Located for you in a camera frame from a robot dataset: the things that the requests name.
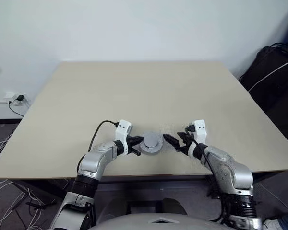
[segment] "power outlet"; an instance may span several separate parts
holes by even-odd
[[[23,95],[24,96],[24,100],[23,101],[16,100],[19,95]],[[4,96],[4,101],[6,101],[6,103],[9,103],[9,101],[11,101],[11,102],[13,102],[13,105],[21,105],[25,101],[29,102],[30,100],[29,100],[27,94],[25,94],[25,93],[8,92]]]

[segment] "white wall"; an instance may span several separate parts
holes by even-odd
[[[0,101],[34,99],[63,60],[220,60],[239,77],[287,27],[288,0],[0,0]]]

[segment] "table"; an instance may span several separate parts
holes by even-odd
[[[219,62],[63,62],[0,155],[0,179],[73,178],[105,119],[175,134],[204,119],[214,145],[253,172],[288,169],[288,141]],[[104,125],[95,144],[114,137]],[[205,175],[165,143],[156,156],[119,156],[104,176]]]

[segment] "gray disc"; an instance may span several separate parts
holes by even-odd
[[[142,135],[144,140],[140,143],[142,153],[156,155],[163,146],[163,137],[159,133],[147,132]]]

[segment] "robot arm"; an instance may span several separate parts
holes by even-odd
[[[54,217],[51,229],[80,230],[94,225],[94,195],[106,166],[119,155],[131,152],[140,155],[133,146],[141,143],[143,137],[129,136],[131,128],[130,122],[121,120],[117,125],[114,141],[94,146],[84,155],[71,191],[67,193]]]
[[[187,127],[185,133],[177,134],[185,146],[181,147],[179,141],[169,134],[164,134],[164,139],[177,151],[192,159],[199,159],[215,176],[224,199],[221,200],[225,206],[224,223],[236,229],[260,230],[262,224],[254,206],[253,177],[250,169],[216,147],[198,144],[194,139],[194,125]]]

